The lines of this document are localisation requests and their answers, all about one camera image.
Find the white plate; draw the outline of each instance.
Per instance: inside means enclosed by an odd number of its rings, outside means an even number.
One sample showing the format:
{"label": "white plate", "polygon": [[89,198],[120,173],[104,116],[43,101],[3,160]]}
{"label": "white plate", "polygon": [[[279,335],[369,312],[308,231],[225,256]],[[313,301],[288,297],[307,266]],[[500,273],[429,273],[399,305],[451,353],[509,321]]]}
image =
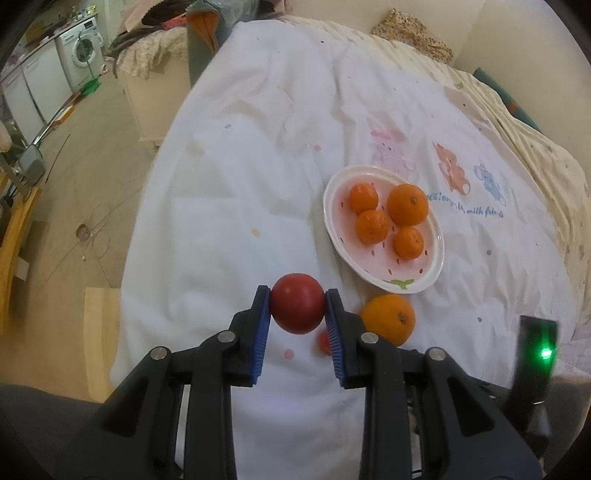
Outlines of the white plate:
{"label": "white plate", "polygon": [[356,215],[349,207],[349,191],[360,182],[374,184],[379,196],[378,209],[387,212],[390,190],[405,181],[395,173],[371,166],[353,166],[338,172],[326,186],[323,197],[324,224],[341,258],[361,278],[392,293],[417,293],[435,283],[443,268],[444,242],[435,214],[417,225],[425,251],[415,260],[403,261],[394,252],[392,238],[398,231],[392,221],[388,237],[381,244],[367,246],[355,234]]}

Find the silver bolt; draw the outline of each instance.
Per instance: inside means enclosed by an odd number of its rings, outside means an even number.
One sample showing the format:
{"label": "silver bolt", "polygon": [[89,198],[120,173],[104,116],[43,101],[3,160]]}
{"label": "silver bolt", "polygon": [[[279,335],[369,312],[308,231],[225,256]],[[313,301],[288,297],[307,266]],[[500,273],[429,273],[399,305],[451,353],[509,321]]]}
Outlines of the silver bolt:
{"label": "silver bolt", "polygon": [[230,330],[224,330],[223,332],[217,334],[217,339],[222,343],[233,342],[235,338],[236,335],[234,335],[234,332],[231,332]]}
{"label": "silver bolt", "polygon": [[378,343],[379,337],[373,332],[365,332],[361,335],[363,343]]}
{"label": "silver bolt", "polygon": [[152,360],[162,360],[167,355],[168,352],[163,346],[156,346],[150,350],[150,357]]}
{"label": "silver bolt", "polygon": [[439,347],[431,348],[429,350],[429,357],[432,360],[440,362],[441,360],[443,360],[445,358],[445,350],[443,350],[442,348],[439,348]]}

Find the tomato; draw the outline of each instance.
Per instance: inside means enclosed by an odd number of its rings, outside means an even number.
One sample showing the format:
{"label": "tomato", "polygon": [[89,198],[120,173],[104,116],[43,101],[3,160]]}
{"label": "tomato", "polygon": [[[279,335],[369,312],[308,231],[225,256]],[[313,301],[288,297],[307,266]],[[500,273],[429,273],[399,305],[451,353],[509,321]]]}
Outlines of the tomato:
{"label": "tomato", "polygon": [[318,346],[320,347],[320,350],[322,350],[322,353],[332,356],[332,353],[330,353],[329,333],[327,330],[323,330],[318,337]]}
{"label": "tomato", "polygon": [[303,335],[318,327],[324,318],[324,290],[313,277],[290,273],[273,285],[269,307],[277,325]]}

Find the small orange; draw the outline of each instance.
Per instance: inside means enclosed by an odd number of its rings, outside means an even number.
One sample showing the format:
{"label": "small orange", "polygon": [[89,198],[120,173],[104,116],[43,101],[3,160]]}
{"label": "small orange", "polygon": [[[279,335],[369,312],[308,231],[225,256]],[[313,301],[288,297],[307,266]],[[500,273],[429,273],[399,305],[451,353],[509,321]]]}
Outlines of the small orange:
{"label": "small orange", "polygon": [[382,210],[366,210],[358,215],[355,232],[365,245],[373,245],[388,236],[388,216]]}
{"label": "small orange", "polygon": [[423,236],[415,227],[403,226],[394,235],[394,251],[403,260],[413,260],[423,253]]}
{"label": "small orange", "polygon": [[361,312],[365,328],[377,333],[396,346],[407,341],[413,332],[413,306],[403,296],[394,293],[370,300]]}
{"label": "small orange", "polygon": [[357,215],[366,210],[375,210],[378,200],[378,192],[370,183],[357,183],[349,192],[349,205]]}
{"label": "small orange", "polygon": [[401,183],[388,195],[388,213],[400,226],[418,225],[429,214],[429,200],[416,185]]}

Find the red ball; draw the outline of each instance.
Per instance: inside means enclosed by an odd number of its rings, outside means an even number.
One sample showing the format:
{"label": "red ball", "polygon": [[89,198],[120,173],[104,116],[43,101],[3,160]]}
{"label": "red ball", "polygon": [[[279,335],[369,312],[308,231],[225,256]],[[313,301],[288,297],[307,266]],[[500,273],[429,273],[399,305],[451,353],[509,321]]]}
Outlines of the red ball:
{"label": "red ball", "polygon": [[314,330],[326,310],[322,286],[305,273],[281,277],[271,290],[271,315],[281,328],[296,335]]}
{"label": "red ball", "polygon": [[329,333],[327,330],[323,330],[318,337],[318,346],[320,347],[322,353],[332,356],[332,353],[330,352]]}

